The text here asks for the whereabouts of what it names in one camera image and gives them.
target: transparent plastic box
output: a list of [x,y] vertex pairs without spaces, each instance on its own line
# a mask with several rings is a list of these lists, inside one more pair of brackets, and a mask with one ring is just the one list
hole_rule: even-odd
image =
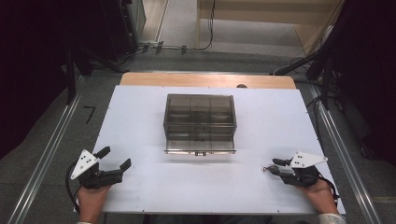
[[234,154],[231,95],[168,94],[163,127],[168,154]]

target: white table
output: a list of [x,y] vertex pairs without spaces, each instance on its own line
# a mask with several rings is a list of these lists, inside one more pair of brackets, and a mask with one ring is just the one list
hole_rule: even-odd
[[[168,93],[231,94],[236,154],[168,155],[163,116]],[[150,214],[314,214],[304,195],[264,174],[273,158],[323,155],[297,90],[118,86],[94,152],[110,146],[101,170],[132,167],[108,194],[105,212]],[[317,166],[332,181],[326,163]],[[345,213],[342,202],[340,213]]]

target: metal frame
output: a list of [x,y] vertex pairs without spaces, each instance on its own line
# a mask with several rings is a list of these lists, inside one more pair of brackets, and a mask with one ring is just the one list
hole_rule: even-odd
[[[310,87],[313,97],[318,97],[320,95],[320,90],[318,87]],[[338,132],[335,122],[332,118],[332,112],[326,110],[323,104],[320,104],[320,115],[325,123],[326,129],[329,133],[332,143],[334,144],[334,149],[337,152],[338,158],[344,168],[346,177],[349,180],[350,186],[355,193],[356,200],[361,207],[364,218],[367,223],[381,224],[381,218],[375,210],[373,200],[371,199],[367,188],[364,186],[363,181],[359,175],[358,170],[351,157],[349,156],[348,149],[344,143],[341,134]]]
[[41,155],[40,161],[35,167],[35,170],[25,185],[20,198],[18,199],[14,212],[8,220],[8,224],[23,223],[30,206],[37,195],[41,182],[43,181],[44,176],[50,167],[50,163],[56,153],[56,150],[58,149],[59,143],[64,136],[64,131],[66,130],[67,125],[69,124],[69,121],[76,110],[76,106],[81,96],[81,90],[84,88],[86,83],[85,79],[85,77],[79,77],[77,83],[77,95],[71,104],[67,105],[64,109],[64,113],[56,125],[55,131],[53,132],[46,149]]

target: person's hand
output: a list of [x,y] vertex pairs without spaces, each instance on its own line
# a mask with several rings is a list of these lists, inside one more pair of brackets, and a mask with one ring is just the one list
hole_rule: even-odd
[[79,221],[97,223],[105,204],[108,190],[111,186],[100,189],[86,189],[81,187],[78,191]]
[[334,199],[332,197],[332,190],[326,181],[319,180],[316,185],[313,185],[308,189],[302,187],[296,188],[308,198],[319,213],[338,214],[337,207],[335,206]]

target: floor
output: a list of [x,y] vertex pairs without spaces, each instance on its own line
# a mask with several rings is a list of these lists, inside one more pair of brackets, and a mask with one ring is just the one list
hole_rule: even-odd
[[[182,24],[172,19],[170,14],[175,15],[180,9],[177,7],[189,6],[194,1],[169,0],[167,13],[163,20],[163,28],[188,27],[191,33],[183,34],[171,28],[161,29],[158,35],[166,45],[187,45],[194,47],[195,34],[193,26]],[[233,24],[215,23],[216,31],[226,32]],[[154,49],[146,53],[138,53],[127,59],[121,67],[130,71],[201,71],[221,73],[244,73],[251,75],[265,75],[273,72],[278,67],[289,64],[296,53],[301,51],[295,41],[292,30],[288,27],[272,27],[271,24],[261,24],[262,29],[268,29],[266,34],[258,34],[260,37],[252,37],[257,41],[247,45],[245,36],[249,32],[248,27],[241,28],[237,32],[238,37],[234,40],[226,40],[228,35],[215,35],[212,50],[203,52],[188,51],[182,54],[177,50],[163,50],[157,53]],[[275,41],[276,35],[284,31],[287,37]],[[254,46],[263,44],[261,50],[254,51]],[[311,83],[304,82],[304,76],[290,74],[297,82],[297,88],[301,91],[305,102],[312,100]],[[103,119],[106,115],[108,103],[116,85],[120,83],[122,74],[114,73],[109,69],[96,69],[91,77],[82,77],[78,83],[79,95],[73,106],[65,106],[67,92],[63,92],[49,107],[46,113],[36,123],[24,142],[0,160],[0,223],[74,223],[78,220],[76,213],[72,211],[72,204],[67,198],[64,187],[65,171],[68,165],[78,157],[83,148],[92,150],[99,134]],[[94,106],[95,111],[88,121],[92,112],[89,106]],[[347,119],[341,113],[336,104],[331,101],[331,112],[334,116],[340,134],[343,136],[345,145],[357,167],[364,186],[374,201],[374,206],[383,223],[395,223],[396,215],[396,168],[384,161],[369,161],[360,153],[359,140],[348,125]],[[52,134],[60,129],[60,119],[68,116],[67,126],[59,139],[54,139]],[[312,107],[308,107],[313,124],[316,116]],[[332,139],[327,132],[323,119],[319,118],[319,129],[323,141],[323,148],[330,158],[329,166],[340,190],[346,207],[346,220],[348,223],[367,223],[361,211],[360,204],[355,192],[350,186],[348,176],[343,168],[337,153],[334,150]],[[36,165],[43,160],[49,160],[47,167],[37,170]],[[41,173],[41,179],[36,178],[37,172]],[[35,188],[24,191],[29,183],[38,182]],[[28,198],[28,204],[20,206],[19,199]],[[13,215],[15,208],[20,213]],[[109,214],[107,223],[142,223],[142,215]],[[275,217],[273,223],[292,224],[304,220],[309,223],[318,223],[316,216],[289,216]]]

